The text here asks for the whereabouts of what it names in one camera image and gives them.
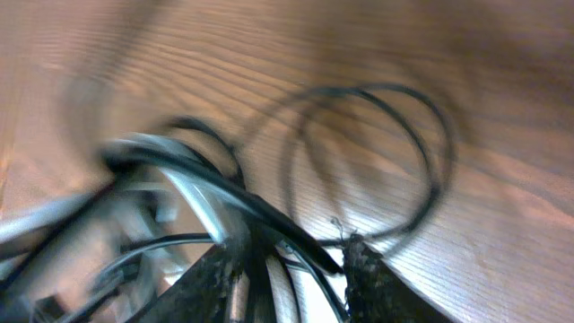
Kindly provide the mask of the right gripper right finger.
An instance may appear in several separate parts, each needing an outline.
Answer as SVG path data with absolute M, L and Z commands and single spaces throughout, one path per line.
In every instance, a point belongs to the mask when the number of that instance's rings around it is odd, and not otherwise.
M 359 234 L 345 243 L 345 299 L 351 322 L 451 323 L 453 319 L 404 282 Z

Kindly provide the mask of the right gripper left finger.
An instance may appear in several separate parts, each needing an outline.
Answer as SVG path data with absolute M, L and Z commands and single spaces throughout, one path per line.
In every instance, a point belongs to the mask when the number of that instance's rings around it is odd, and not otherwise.
M 126 323 L 213 323 L 226 320 L 232 288 L 243 259 L 230 249 L 212 247 L 166 292 Z

